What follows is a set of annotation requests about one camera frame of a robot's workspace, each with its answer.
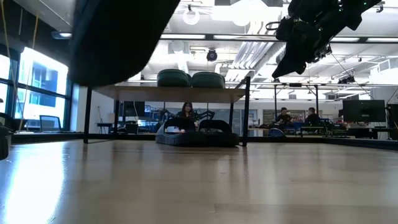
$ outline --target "green cushion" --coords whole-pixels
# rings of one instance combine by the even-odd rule
[[[192,77],[192,87],[225,88],[225,78],[214,72],[198,72]]]
[[[166,69],[157,74],[157,86],[188,87],[190,78],[185,72],[177,69]]]

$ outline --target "wooden floor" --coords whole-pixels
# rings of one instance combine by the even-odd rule
[[[398,154],[326,144],[14,146],[0,223],[398,223]]]

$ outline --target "security camera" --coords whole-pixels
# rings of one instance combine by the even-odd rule
[[[207,61],[209,62],[214,62],[217,60],[217,53],[215,49],[210,49],[209,52],[207,53]]]

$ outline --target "man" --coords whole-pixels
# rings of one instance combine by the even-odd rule
[[[276,118],[276,123],[284,128],[290,125],[292,122],[290,121],[292,118],[289,114],[287,114],[287,108],[282,108],[280,115]]]
[[[314,126],[320,122],[319,116],[315,113],[315,108],[308,109],[308,116],[305,119],[306,126]]]

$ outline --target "shelf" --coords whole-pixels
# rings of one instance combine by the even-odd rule
[[[110,85],[94,91],[119,101],[235,103],[244,96],[243,89],[188,87]]]

